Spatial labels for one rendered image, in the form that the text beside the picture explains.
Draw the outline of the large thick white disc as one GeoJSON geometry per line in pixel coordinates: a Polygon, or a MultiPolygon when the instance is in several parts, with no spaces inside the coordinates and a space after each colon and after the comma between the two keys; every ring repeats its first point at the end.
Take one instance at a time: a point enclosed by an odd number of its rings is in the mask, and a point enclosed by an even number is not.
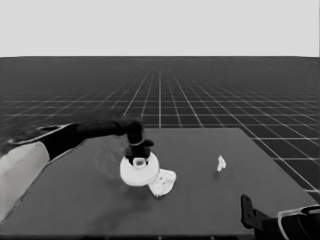
{"type": "Polygon", "coordinates": [[[129,186],[144,186],[152,182],[160,171],[158,158],[150,153],[148,166],[145,166],[145,158],[135,158],[132,166],[128,158],[123,157],[120,162],[120,177],[129,186]]]}

